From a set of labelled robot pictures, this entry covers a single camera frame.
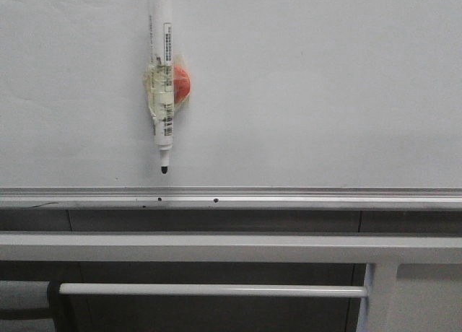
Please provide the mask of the white marker with red magnet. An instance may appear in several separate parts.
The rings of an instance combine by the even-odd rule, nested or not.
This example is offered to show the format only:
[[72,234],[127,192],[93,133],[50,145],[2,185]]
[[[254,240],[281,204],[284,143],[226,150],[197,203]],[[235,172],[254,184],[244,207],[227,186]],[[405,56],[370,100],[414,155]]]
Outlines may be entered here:
[[173,148],[174,52],[173,0],[147,0],[149,61],[144,75],[148,109],[154,128],[154,142],[160,153],[161,172],[170,166]]

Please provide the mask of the white round metal rod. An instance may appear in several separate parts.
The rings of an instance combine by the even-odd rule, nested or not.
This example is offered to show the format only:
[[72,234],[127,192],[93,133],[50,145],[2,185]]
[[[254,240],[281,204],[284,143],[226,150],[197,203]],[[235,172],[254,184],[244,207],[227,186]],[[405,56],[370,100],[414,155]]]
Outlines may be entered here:
[[364,298],[367,287],[243,284],[88,284],[65,283],[60,294],[89,295],[193,295],[266,297]]

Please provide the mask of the white metal stand crossbeam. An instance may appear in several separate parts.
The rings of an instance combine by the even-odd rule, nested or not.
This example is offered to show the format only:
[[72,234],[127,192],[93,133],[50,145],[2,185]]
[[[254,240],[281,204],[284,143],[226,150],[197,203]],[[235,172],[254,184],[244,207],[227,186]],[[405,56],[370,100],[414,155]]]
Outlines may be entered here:
[[398,268],[461,263],[458,237],[1,234],[4,261],[365,263],[360,331],[384,331]]

